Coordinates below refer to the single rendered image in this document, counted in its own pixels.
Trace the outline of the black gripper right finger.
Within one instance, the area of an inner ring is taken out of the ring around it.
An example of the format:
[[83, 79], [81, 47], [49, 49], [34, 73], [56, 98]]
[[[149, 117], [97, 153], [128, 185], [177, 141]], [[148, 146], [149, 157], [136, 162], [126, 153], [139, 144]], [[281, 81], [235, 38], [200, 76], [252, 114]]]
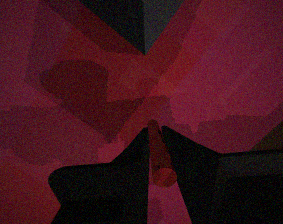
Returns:
[[216, 224], [227, 179], [283, 174], [283, 149], [218, 153], [161, 129], [192, 224]]

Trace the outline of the dark red cylinder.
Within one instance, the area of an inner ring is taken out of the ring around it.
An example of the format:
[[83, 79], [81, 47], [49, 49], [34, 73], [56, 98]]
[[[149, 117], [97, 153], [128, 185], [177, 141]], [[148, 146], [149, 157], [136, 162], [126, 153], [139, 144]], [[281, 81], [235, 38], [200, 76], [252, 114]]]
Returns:
[[177, 174], [159, 124], [156, 120], [151, 119], [148, 121], [147, 127], [153, 182], [158, 187], [170, 187], [177, 181]]

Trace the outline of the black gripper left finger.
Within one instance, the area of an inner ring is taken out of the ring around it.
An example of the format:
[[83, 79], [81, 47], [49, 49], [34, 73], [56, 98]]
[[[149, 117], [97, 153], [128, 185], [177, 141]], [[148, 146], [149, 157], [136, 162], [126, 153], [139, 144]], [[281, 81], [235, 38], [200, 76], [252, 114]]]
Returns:
[[64, 166], [48, 183], [60, 205], [67, 200], [123, 197], [131, 224], [147, 224], [149, 135], [144, 127], [110, 163]]

